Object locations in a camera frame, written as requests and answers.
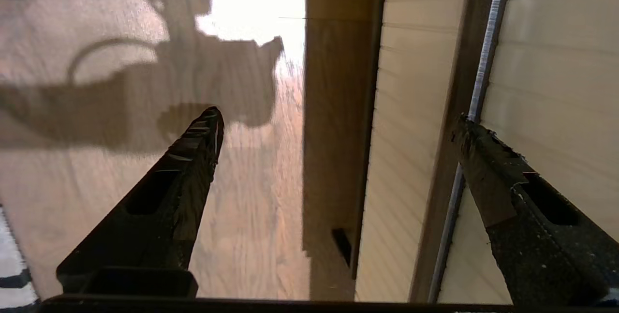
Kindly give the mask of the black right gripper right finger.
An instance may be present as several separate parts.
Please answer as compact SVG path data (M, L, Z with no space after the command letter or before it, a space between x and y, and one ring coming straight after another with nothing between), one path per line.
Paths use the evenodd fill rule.
M461 115L452 142L514 304L617 306L617 241L493 131Z

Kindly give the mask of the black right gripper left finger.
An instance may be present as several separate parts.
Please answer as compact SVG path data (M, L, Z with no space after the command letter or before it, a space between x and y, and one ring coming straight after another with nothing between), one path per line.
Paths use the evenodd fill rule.
M210 106L56 269L65 295L194 298L189 271L224 137Z

